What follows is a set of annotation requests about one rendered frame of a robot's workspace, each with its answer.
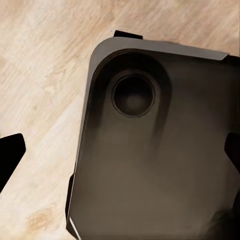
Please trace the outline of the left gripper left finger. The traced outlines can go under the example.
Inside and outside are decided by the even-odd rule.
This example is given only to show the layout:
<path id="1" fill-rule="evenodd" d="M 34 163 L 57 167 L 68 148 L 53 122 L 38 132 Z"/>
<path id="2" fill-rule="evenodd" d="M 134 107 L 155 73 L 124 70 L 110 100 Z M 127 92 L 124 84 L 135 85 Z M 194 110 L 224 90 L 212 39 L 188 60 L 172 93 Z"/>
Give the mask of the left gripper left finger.
<path id="1" fill-rule="evenodd" d="M 0 138 L 0 193 L 26 152 L 21 133 Z"/>

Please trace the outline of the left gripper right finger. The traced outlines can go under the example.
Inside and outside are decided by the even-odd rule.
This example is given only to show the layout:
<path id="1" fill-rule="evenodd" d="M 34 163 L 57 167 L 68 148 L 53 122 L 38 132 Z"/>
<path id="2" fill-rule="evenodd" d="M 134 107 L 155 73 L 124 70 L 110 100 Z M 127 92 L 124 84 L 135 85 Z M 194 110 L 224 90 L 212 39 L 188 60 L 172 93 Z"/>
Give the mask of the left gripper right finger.
<path id="1" fill-rule="evenodd" d="M 224 151 L 240 173 L 240 135 L 229 133 L 225 141 Z"/>

